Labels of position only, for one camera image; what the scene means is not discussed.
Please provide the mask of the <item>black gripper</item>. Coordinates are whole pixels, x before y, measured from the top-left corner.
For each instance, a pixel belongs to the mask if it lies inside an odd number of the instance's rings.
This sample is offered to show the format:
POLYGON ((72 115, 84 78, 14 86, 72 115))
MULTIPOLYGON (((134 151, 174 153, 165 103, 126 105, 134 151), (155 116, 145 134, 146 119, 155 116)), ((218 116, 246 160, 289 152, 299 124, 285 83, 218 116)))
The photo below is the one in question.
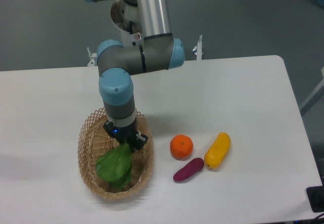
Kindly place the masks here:
POLYGON ((140 150, 147 142, 148 136, 137 130, 137 120, 135 119, 130 125, 117 127, 113 121, 106 121, 103 125, 104 130, 110 138, 119 143, 129 143, 131 151, 140 150))

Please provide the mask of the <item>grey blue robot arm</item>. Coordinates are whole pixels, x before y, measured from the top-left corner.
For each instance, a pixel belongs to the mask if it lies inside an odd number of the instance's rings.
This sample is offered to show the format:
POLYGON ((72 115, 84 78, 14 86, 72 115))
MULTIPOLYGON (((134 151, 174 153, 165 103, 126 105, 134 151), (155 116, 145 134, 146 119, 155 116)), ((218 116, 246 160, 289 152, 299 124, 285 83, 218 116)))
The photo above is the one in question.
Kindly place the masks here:
POLYGON ((131 77, 181 67, 184 48, 172 35, 167 0, 114 0, 111 17, 133 41, 125 46, 106 40, 97 48, 99 92, 107 114, 104 130, 119 143, 129 144, 131 150, 139 150, 148 137, 137 129, 131 77))

